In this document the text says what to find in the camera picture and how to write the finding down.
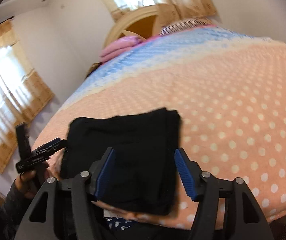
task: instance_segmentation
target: metal screw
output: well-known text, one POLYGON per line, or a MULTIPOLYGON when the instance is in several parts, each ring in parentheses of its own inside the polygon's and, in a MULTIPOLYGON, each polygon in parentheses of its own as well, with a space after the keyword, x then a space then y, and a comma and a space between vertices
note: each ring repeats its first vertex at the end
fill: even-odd
POLYGON ((89 176, 89 172, 88 171, 82 171, 81 172, 81 177, 85 178, 89 176))
POLYGON ((50 177, 47 179, 47 183, 51 184, 55 181, 55 178, 54 177, 50 177))
POLYGON ((244 180, 242 178, 236 178, 235 179, 237 184, 243 184, 244 180))
POLYGON ((211 176, 211 174, 208 171, 203 171, 201 173, 201 175, 202 175, 203 178, 209 178, 211 176))

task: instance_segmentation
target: person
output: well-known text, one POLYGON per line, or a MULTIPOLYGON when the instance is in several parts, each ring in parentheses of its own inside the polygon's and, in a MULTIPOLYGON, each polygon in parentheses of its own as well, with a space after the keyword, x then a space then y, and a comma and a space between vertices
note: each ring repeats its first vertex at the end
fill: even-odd
POLYGON ((18 225, 37 193, 30 184, 35 175, 35 170, 27 171, 14 180, 3 206, 0 206, 0 240, 14 239, 18 225))

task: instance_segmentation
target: white wall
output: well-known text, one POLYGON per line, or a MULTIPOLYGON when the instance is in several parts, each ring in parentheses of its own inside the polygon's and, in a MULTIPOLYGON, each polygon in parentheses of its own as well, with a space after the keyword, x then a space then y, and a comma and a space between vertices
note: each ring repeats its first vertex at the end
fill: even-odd
POLYGON ((286 0, 213 0, 219 16, 214 22, 252 36, 286 43, 286 0))
MULTIPOLYGON (((56 113, 64 101, 81 85, 86 76, 82 61, 71 50, 71 45, 57 31, 48 8, 38 8, 15 16, 14 31, 33 67, 56 95, 33 120, 30 144, 56 113)), ((15 164, 18 152, 13 154, 3 174, 0 174, 0 191, 7 194, 17 176, 15 164)))
POLYGON ((101 0, 52 0, 50 14, 75 48, 85 70, 99 61, 99 52, 114 21, 101 0))

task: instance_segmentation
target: pink polka dot blanket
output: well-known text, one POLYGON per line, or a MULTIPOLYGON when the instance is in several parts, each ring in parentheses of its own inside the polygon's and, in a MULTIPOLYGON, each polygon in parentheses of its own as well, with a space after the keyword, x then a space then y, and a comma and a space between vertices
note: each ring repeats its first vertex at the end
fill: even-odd
MULTIPOLYGON (((34 148, 65 138, 80 116, 109 118, 156 108, 182 117, 180 146, 217 178, 242 177, 267 220, 286 215, 286 45, 218 27, 147 42, 90 75, 41 132, 34 148)), ((62 152, 49 160, 59 177, 62 152)), ((132 213, 98 202, 128 220, 190 229, 197 203, 178 176, 167 216, 132 213)), ((222 227, 224 200, 217 228, 222 227)))

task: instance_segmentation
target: wooden headboard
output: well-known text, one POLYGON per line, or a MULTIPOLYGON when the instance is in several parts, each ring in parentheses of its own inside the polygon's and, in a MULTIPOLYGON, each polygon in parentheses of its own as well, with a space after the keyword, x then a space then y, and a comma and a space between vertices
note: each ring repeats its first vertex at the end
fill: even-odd
POLYGON ((157 22, 157 9, 155 5, 145 6, 127 13, 110 30, 105 39, 104 47, 123 37, 123 31, 137 33, 146 39, 156 35, 161 29, 157 22))

